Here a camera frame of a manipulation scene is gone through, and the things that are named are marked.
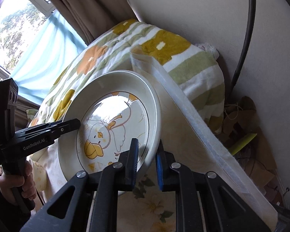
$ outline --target plate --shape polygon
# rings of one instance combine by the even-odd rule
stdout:
[[[113,71],[89,83],[70,104],[63,121],[77,118],[78,130],[58,141],[61,170],[68,181],[78,171],[102,171],[139,142],[137,178],[147,171],[160,141],[161,113],[155,89],[132,71]]]

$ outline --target black cable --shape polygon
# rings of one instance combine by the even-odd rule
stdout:
[[[39,199],[40,199],[40,202],[42,204],[42,206],[44,206],[44,201],[42,200],[41,196],[39,195],[39,192],[38,190],[36,189],[36,194],[38,195]]]
[[[268,184],[266,184],[266,186],[267,186],[268,188],[271,188],[271,189],[273,189],[273,190],[275,190],[276,192],[279,193],[279,191],[277,190],[278,186],[276,186],[275,188],[274,188],[274,187],[270,187]]]
[[[256,163],[256,160],[254,160],[254,163],[252,164],[252,168],[251,168],[251,171],[250,171],[250,174],[249,174],[249,178],[250,178],[250,176],[251,176],[251,174],[252,174],[252,171],[254,170],[254,164]]]
[[[249,0],[248,21],[247,21],[245,40],[244,40],[243,49],[241,52],[240,59],[238,61],[236,70],[235,70],[234,75],[232,77],[230,91],[229,91],[227,100],[229,99],[229,97],[233,91],[233,88],[236,85],[238,77],[240,76],[241,69],[243,67],[243,64],[244,64],[244,61],[245,61],[245,58],[246,58],[246,55],[248,52],[248,48],[249,48],[249,44],[250,44],[251,36],[252,36],[252,31],[254,28],[255,15],[256,15],[256,0]]]

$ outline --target wall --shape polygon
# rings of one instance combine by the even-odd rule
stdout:
[[[192,43],[214,45],[228,85],[245,37],[248,0],[128,1],[140,20]],[[234,95],[254,100],[282,184],[290,187],[290,7],[285,0],[257,0],[252,42]],[[290,192],[286,200],[290,208]]]

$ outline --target blanket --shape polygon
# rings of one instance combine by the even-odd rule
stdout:
[[[219,133],[223,121],[224,80],[217,62],[181,36],[134,19],[121,22],[101,35],[66,67],[30,126],[62,119],[87,84],[118,69],[119,64],[130,59],[136,46],[142,54],[159,62],[212,132]]]

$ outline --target human hand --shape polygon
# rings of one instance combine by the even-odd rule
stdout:
[[[11,191],[12,187],[21,187],[22,186],[22,196],[23,198],[28,198],[33,200],[36,198],[36,187],[35,182],[33,181],[32,166],[27,161],[25,165],[25,173],[27,178],[24,179],[23,176],[19,175],[10,175],[3,174],[0,176],[0,191],[3,197],[11,204],[17,206],[14,195]]]

